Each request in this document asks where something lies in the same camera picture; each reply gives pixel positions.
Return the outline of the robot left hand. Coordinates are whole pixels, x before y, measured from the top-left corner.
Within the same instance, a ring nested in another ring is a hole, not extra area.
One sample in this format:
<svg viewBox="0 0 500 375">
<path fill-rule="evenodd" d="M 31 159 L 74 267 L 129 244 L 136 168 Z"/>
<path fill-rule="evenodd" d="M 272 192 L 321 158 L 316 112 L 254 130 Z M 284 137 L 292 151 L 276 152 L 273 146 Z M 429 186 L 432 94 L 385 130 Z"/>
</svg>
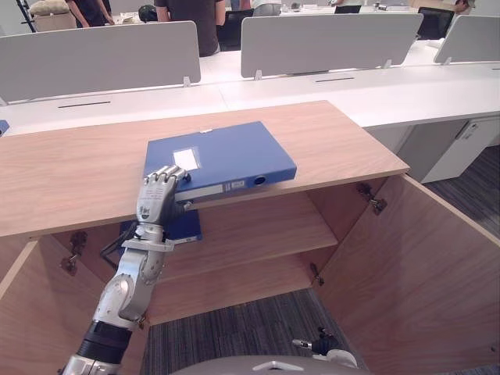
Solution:
<svg viewBox="0 0 500 375">
<path fill-rule="evenodd" d="M 165 227 L 183 215 L 192 205 L 175 199 L 177 186 L 183 181 L 190 182 L 191 175 L 177 165 L 164 166 L 144 177 L 137 198 L 138 223 Z"/>
</svg>

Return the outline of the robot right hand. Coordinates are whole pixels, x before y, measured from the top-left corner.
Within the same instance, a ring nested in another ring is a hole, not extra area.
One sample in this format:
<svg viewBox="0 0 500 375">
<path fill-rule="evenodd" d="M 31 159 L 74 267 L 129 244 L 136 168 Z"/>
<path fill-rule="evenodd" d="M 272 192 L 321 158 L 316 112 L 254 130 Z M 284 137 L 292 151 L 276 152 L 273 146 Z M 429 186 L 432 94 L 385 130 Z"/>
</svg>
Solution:
<svg viewBox="0 0 500 375">
<path fill-rule="evenodd" d="M 315 341 L 293 339 L 292 344 L 301 349 L 310 350 L 315 355 L 326 356 L 330 350 L 338 348 L 338 339 L 324 327 L 318 327 L 319 337 Z"/>
</svg>

